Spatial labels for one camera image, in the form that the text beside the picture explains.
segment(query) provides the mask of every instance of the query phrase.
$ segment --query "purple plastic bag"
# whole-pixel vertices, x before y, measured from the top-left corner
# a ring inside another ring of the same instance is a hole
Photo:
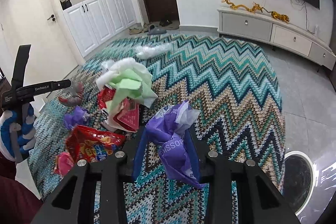
[[[77,124],[87,126],[89,124],[90,114],[85,108],[76,106],[73,114],[65,114],[63,120],[65,127],[69,130],[72,130],[72,128]]]
[[[161,145],[159,157],[169,179],[180,180],[201,189],[193,176],[190,158],[184,146],[185,130],[196,121],[200,111],[192,109],[186,100],[182,104],[166,106],[146,124],[148,140]]]

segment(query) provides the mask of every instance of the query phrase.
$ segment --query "chevron pattern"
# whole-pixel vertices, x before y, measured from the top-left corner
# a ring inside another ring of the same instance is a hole
[[[141,124],[146,124],[160,108],[189,99],[194,109],[201,110],[195,123],[200,140],[230,160],[254,159],[282,190],[285,122],[279,84],[265,53],[253,43],[168,34],[113,41],[73,77],[84,84],[83,107],[94,117],[90,126],[102,129],[95,85],[101,62],[134,56],[135,45],[155,46],[166,42],[172,43],[170,52],[150,60],[138,60],[153,75],[153,90],[159,96],[150,109],[141,107]],[[52,174],[53,159],[65,149],[68,132],[63,126],[63,116],[72,110],[55,98],[46,104],[36,122],[38,141],[31,151],[29,167],[43,199],[60,181],[59,175]],[[99,193],[97,185],[96,223],[99,223]],[[235,182],[232,182],[232,193],[232,222],[237,223]],[[125,184],[128,223],[202,223],[207,196],[208,186],[197,190],[168,180],[158,147],[149,143],[137,182]]]

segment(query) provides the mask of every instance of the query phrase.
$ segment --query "hand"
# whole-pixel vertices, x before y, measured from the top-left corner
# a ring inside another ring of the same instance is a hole
[[[11,132],[21,130],[22,135],[17,138],[21,154],[28,154],[29,150],[33,149],[36,143],[34,137],[36,130],[34,128],[34,109],[29,104],[27,117],[20,126],[15,123],[17,114],[11,110],[5,110],[0,117],[0,152],[10,161],[15,161],[14,151],[11,143]]]

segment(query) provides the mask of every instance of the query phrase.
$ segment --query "maroon sleeve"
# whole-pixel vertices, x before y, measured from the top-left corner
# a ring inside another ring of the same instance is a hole
[[[16,181],[15,174],[15,163],[0,153],[1,223],[29,224],[42,206],[42,201]]]

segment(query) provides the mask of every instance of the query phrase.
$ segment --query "silver screw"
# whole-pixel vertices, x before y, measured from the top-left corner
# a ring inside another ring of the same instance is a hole
[[[247,161],[246,161],[246,164],[247,164],[248,166],[255,166],[255,161],[254,161],[254,160],[247,160]]]
[[[218,156],[218,153],[216,151],[209,151],[208,155],[209,157],[216,158]]]
[[[80,167],[86,165],[86,160],[79,160],[79,161],[77,162],[77,165],[80,166]]]
[[[115,152],[114,155],[117,158],[122,158],[123,156],[125,156],[125,152],[124,151],[118,151],[118,152]]]

